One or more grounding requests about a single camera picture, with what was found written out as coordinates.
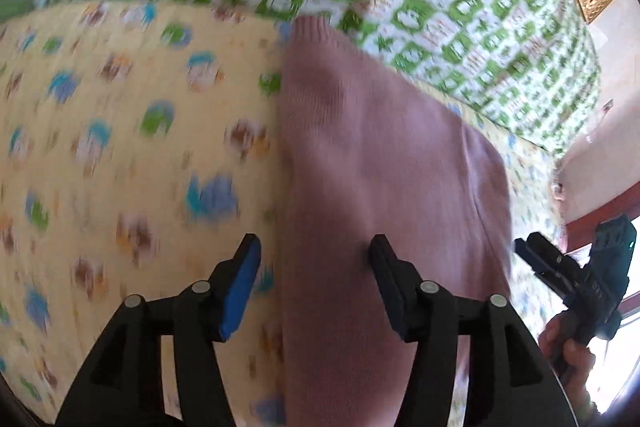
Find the black clamp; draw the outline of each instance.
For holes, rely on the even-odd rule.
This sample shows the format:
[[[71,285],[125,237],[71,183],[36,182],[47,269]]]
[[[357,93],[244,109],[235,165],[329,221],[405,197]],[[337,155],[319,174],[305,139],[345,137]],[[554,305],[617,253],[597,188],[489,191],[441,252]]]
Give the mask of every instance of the black clamp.
[[[86,357],[56,426],[235,427],[213,342],[238,329],[260,266],[260,240],[246,234],[233,259],[180,295],[128,296]],[[173,335],[183,422],[164,413],[161,335]]]
[[[577,425],[556,375],[504,296],[453,296],[399,260],[384,235],[371,241],[369,260],[391,327],[405,342],[418,342],[397,427],[447,425],[459,335],[471,341],[465,427]]]

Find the pink sweater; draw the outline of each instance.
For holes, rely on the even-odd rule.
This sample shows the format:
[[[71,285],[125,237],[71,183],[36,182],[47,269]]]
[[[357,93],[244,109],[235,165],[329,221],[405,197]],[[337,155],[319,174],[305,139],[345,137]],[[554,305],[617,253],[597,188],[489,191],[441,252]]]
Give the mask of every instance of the pink sweater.
[[[391,330],[369,242],[385,233],[400,259],[454,295],[508,296],[502,159],[312,17],[293,24],[278,117],[293,176],[282,223],[287,424],[389,427],[415,344]]]

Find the human hand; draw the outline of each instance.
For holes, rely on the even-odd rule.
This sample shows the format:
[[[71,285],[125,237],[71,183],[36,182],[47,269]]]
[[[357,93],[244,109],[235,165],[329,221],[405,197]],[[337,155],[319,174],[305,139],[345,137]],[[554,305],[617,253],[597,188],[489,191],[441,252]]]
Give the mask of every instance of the human hand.
[[[548,359],[553,353],[554,344],[560,333],[561,315],[562,314],[558,314],[552,318],[538,338],[540,351],[542,351],[542,354]],[[562,355],[566,362],[574,367],[574,372],[569,381],[563,385],[564,392],[574,410],[581,409],[590,402],[586,383],[589,373],[596,362],[596,357],[588,347],[578,344],[571,339],[564,343]]]

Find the white wall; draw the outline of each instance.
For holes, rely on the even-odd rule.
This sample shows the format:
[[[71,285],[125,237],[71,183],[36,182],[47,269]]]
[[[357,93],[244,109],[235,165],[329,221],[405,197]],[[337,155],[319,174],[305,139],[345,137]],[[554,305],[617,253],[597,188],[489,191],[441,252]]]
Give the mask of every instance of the white wall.
[[[578,137],[562,162],[567,221],[588,214],[640,182],[638,0],[614,0],[591,26],[594,40],[602,46],[598,51],[601,105],[613,98],[614,107],[594,134],[593,144]]]

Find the bed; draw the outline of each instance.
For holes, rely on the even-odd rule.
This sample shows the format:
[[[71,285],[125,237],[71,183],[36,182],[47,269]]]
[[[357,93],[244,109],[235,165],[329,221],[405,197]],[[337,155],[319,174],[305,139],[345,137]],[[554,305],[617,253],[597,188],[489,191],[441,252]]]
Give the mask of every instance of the bed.
[[[287,177],[274,100],[286,26],[208,7],[80,2],[1,33],[0,368],[17,396],[52,421],[124,296],[177,293],[252,231],[262,268],[241,329],[217,349],[238,425],[283,423],[275,227]],[[552,156],[420,87],[503,156],[514,237],[558,241]],[[194,203],[202,192],[222,203]],[[511,287],[539,333],[559,302],[516,256]],[[179,415],[163,347],[166,407]],[[464,402],[460,385],[452,425]]]
[[[287,176],[274,100],[297,14],[328,17],[480,129],[504,158],[514,237],[560,241],[554,166],[599,83],[573,0],[2,4],[37,10],[0,25],[0,370],[43,419],[124,296],[175,294],[252,231],[262,269],[219,359],[238,425],[286,421],[275,230]],[[207,193],[223,204],[198,204]],[[533,334],[561,307],[516,256],[511,289]],[[179,416],[163,347],[166,407]]]

